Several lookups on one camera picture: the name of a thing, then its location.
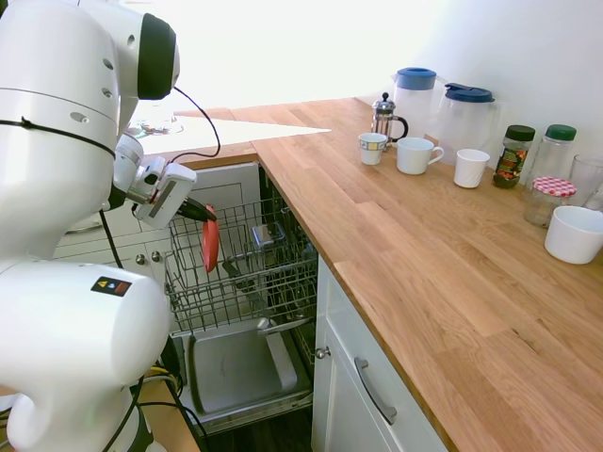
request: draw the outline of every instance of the open dishwasher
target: open dishwasher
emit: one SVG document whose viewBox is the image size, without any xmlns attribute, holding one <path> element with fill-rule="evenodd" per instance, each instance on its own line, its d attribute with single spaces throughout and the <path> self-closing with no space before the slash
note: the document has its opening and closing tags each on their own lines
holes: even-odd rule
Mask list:
<svg viewBox="0 0 603 452">
<path fill-rule="evenodd" d="M 201 223 L 170 225 L 166 293 L 186 386 L 209 434 L 312 404 L 318 253 L 274 187 L 216 211 L 216 268 Z"/>
</svg>

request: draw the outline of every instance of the white cup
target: white cup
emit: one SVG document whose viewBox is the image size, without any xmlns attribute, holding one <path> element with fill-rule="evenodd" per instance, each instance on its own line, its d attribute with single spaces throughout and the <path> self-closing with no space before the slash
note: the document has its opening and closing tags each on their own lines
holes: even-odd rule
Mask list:
<svg viewBox="0 0 603 452">
<path fill-rule="evenodd" d="M 557 207 L 546 233 L 546 250 L 569 264 L 588 264 L 603 247 L 603 212 Z"/>
<path fill-rule="evenodd" d="M 432 158 L 432 152 L 440 154 Z M 401 138 L 398 140 L 398 170 L 405 174 L 423 174 L 429 165 L 444 156 L 444 150 L 425 138 Z"/>
<path fill-rule="evenodd" d="M 387 136 L 372 132 L 362 134 L 360 140 L 360 159 L 365 165 L 377 165 L 381 162 L 381 153 L 387 144 Z"/>
<path fill-rule="evenodd" d="M 461 149 L 456 153 L 454 183 L 464 188 L 475 188 L 480 184 L 483 171 L 490 155 L 477 149 Z"/>
</svg>

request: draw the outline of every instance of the dark floor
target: dark floor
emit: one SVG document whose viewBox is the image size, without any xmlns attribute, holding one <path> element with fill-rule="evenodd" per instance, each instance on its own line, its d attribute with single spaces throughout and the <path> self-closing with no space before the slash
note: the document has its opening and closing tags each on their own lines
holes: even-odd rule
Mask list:
<svg viewBox="0 0 603 452">
<path fill-rule="evenodd" d="M 311 415 L 311 408 L 297 410 L 212 435 L 209 437 L 211 452 L 311 452 Z"/>
</svg>

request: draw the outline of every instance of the door knob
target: door knob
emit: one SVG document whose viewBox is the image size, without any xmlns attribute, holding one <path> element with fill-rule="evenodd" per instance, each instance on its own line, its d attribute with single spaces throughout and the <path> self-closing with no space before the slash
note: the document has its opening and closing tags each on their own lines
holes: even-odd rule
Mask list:
<svg viewBox="0 0 603 452">
<path fill-rule="evenodd" d="M 317 348 L 316 351 L 314 352 L 314 355 L 317 357 L 317 359 L 322 360 L 322 359 L 324 359 L 325 356 L 331 356 L 331 351 L 329 350 L 328 347 Z"/>
</svg>

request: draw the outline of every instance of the white wall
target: white wall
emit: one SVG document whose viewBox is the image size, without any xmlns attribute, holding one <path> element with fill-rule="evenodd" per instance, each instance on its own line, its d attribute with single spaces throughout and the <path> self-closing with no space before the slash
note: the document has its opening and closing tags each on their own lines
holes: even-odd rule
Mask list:
<svg viewBox="0 0 603 452">
<path fill-rule="evenodd" d="M 561 122 L 579 130 L 577 151 L 603 155 L 603 0 L 153 3 L 178 33 L 179 85 L 203 106 L 362 96 L 424 66 L 495 93 L 505 105 L 495 143 L 510 123 L 538 140 Z"/>
<path fill-rule="evenodd" d="M 493 91 L 505 106 L 501 138 L 511 123 L 534 127 L 536 139 L 566 123 L 578 129 L 576 153 L 603 156 L 603 1 L 447 0 L 440 8 L 413 52 L 400 53 L 400 67 Z M 488 151 L 497 154 L 497 144 Z"/>
</svg>

